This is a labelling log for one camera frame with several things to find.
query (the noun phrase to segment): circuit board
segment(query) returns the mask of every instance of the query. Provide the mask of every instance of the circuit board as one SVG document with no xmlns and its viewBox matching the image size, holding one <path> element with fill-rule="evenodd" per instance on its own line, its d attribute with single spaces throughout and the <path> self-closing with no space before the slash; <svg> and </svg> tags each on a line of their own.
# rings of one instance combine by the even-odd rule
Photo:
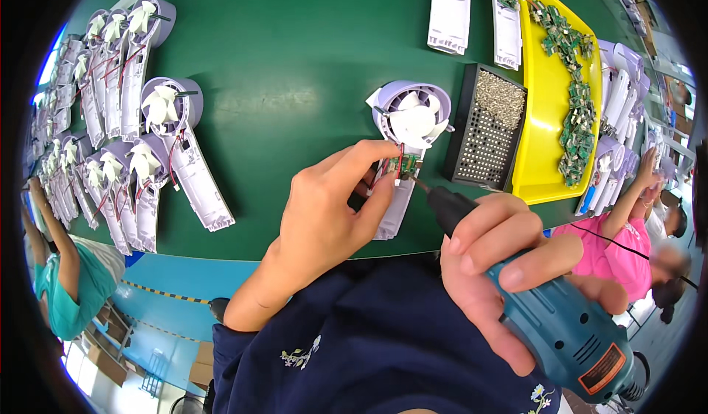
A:
<svg viewBox="0 0 708 414">
<path fill-rule="evenodd" d="M 538 0 L 529 4 L 531 18 L 540 24 L 548 36 L 542 43 L 546 55 L 558 54 L 566 69 L 571 73 L 569 112 L 563 121 L 563 131 L 559 144 L 564 149 L 558 171 L 566 180 L 567 187 L 580 183 L 583 172 L 593 152 L 596 136 L 592 125 L 596 119 L 595 105 L 590 99 L 590 85 L 583 82 L 580 69 L 583 67 L 577 55 L 590 60 L 595 50 L 593 37 L 573 29 L 568 20 L 553 5 L 548 7 Z"/>
<path fill-rule="evenodd" d="M 384 169 L 382 175 L 389 172 L 398 171 L 398 164 L 398 158 L 389 159 L 389 164 Z M 404 172 L 414 172 L 416 169 L 420 168 L 422 164 L 423 161 L 421 161 L 417 155 L 403 154 L 403 164 L 401 165 L 401 173 L 403 174 Z"/>
<path fill-rule="evenodd" d="M 500 4 L 502 4 L 504 7 L 509 8 L 510 10 L 514 11 L 519 11 L 519 0 L 496 0 Z"/>
</svg>

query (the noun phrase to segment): pink shirt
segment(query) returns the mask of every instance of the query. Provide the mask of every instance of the pink shirt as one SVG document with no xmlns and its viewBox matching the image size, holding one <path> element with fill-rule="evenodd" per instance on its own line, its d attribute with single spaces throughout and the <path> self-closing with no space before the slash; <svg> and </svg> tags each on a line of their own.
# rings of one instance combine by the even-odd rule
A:
<svg viewBox="0 0 708 414">
<path fill-rule="evenodd" d="M 609 213 L 606 213 L 587 218 L 584 221 L 576 222 L 575 225 L 604 235 L 602 223 L 608 215 Z M 606 240 L 587 231 L 574 228 L 570 224 L 554 229 L 552 237 L 566 232 L 577 234 L 583 240 L 583 258 L 573 268 L 573 274 L 612 279 L 624 286 L 630 302 L 646 297 L 646 293 L 651 288 L 649 260 L 624 250 L 614 243 L 605 246 Z M 651 252 L 649 234 L 644 228 L 642 218 L 631 218 L 617 233 L 614 241 L 646 255 Z"/>
</svg>

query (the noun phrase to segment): warning label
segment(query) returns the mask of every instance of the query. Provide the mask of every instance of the warning label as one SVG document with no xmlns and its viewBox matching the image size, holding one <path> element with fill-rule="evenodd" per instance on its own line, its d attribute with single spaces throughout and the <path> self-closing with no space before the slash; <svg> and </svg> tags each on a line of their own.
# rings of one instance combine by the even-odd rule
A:
<svg viewBox="0 0 708 414">
<path fill-rule="evenodd" d="M 589 394 L 594 394 L 605 388 L 605 385 L 615 378 L 626 360 L 627 358 L 620 351 L 620 348 L 613 343 L 602 359 L 590 368 L 590 371 L 580 376 L 578 380 Z"/>
</svg>

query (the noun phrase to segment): navy blue shirt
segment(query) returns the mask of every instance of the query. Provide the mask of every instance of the navy blue shirt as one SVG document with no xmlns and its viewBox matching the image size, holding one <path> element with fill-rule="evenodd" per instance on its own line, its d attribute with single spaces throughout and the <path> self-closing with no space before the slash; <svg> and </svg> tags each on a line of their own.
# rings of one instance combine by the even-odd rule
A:
<svg viewBox="0 0 708 414">
<path fill-rule="evenodd" d="M 561 388 L 514 374 L 437 275 L 405 259 L 347 266 L 260 332 L 214 325 L 214 413 L 557 412 Z"/>
</svg>

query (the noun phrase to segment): black wire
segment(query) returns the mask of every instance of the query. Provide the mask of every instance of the black wire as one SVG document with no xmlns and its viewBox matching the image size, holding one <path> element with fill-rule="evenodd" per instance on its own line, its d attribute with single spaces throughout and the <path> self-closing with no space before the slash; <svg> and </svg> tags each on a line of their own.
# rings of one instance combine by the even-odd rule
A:
<svg viewBox="0 0 708 414">
<path fill-rule="evenodd" d="M 588 232 L 589 232 L 590 234 L 592 234 L 592 235 L 597 235 L 597 237 L 599 237 L 599 238 L 601 238 L 601 239 L 605 239 L 605 240 L 608 241 L 608 242 L 612 242 L 612 243 L 614 243 L 615 245 L 617 245 L 618 247 L 623 248 L 624 250 L 627 250 L 627 251 L 632 252 L 632 253 L 634 253 L 634 254 L 636 254 L 636 255 L 638 255 L 638 256 L 644 258 L 644 259 L 649 260 L 649 256 L 648 256 L 648 255 L 642 254 L 641 252 L 639 252 L 639 251 L 637 251 L 637 250 L 632 250 L 631 248 L 628 248 L 628 247 L 624 246 L 622 243 L 617 243 L 617 242 L 615 242 L 614 240 L 605 237 L 604 235 L 599 235 L 599 234 L 597 234 L 597 232 L 592 232 L 592 231 L 590 231 L 590 230 L 587 229 L 587 228 L 581 228 L 580 226 L 577 226 L 577 225 L 575 225 L 575 224 L 571 224 L 571 226 L 573 226 L 574 228 L 577 228 L 577 229 L 579 229 L 579 230 L 588 231 Z M 698 291 L 698 285 L 696 285 L 695 283 L 693 283 L 690 279 L 687 279 L 686 277 L 683 277 L 683 276 L 679 276 L 678 279 L 683 280 L 683 281 L 686 282 L 688 285 L 693 286 L 693 287 L 696 289 L 696 291 Z"/>
</svg>

